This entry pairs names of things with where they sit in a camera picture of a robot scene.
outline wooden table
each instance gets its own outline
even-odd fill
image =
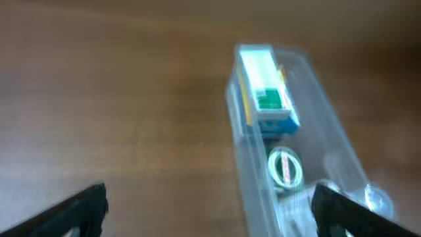
[[[0,229],[103,180],[103,236],[246,236],[224,88],[235,44],[282,42],[421,232],[419,4],[379,4],[2,2]]]

